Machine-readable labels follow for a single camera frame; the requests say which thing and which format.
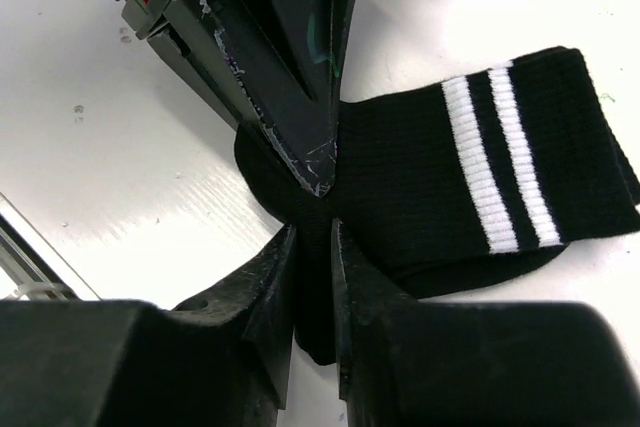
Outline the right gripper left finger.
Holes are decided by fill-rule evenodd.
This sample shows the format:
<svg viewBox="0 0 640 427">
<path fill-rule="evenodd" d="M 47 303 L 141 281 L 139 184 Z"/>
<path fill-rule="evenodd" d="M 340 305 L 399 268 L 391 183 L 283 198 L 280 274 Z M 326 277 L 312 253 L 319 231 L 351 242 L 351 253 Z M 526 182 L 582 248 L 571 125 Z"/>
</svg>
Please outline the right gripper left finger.
<svg viewBox="0 0 640 427">
<path fill-rule="evenodd" d="M 273 426 L 286 406 L 296 231 L 172 310 L 1 305 L 5 426 Z"/>
</svg>

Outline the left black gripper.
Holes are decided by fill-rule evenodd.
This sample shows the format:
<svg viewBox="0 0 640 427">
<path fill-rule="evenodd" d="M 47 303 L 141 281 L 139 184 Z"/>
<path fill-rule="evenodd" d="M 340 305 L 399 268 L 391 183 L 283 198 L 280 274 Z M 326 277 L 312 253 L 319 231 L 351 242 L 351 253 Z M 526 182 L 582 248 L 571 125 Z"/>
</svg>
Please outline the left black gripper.
<svg viewBox="0 0 640 427">
<path fill-rule="evenodd" d="M 305 190 L 329 192 L 355 0 L 124 1 L 138 38 L 170 25 L 232 121 L 260 132 Z"/>
</svg>

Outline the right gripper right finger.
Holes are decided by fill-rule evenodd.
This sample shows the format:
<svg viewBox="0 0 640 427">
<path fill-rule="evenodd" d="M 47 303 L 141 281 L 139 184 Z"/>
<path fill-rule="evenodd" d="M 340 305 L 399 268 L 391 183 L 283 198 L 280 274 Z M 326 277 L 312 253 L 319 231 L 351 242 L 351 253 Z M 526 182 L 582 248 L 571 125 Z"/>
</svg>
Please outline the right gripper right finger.
<svg viewBox="0 0 640 427">
<path fill-rule="evenodd" d="M 339 395 L 352 426 L 635 426 L 604 318 L 570 302 L 421 302 L 331 231 Z"/>
</svg>

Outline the black white-striped sock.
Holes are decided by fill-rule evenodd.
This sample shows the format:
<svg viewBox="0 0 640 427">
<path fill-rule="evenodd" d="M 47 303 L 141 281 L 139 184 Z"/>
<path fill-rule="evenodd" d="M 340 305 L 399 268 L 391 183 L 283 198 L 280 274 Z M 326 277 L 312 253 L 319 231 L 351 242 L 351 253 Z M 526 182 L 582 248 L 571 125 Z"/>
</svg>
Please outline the black white-striped sock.
<svg viewBox="0 0 640 427">
<path fill-rule="evenodd" d="M 553 47 L 340 109 L 336 180 L 317 197 L 248 127 L 234 155 L 259 204 L 297 231 L 294 330 L 335 360 L 331 231 L 424 299 L 529 273 L 576 241 L 639 229 L 639 182 L 585 59 Z"/>
</svg>

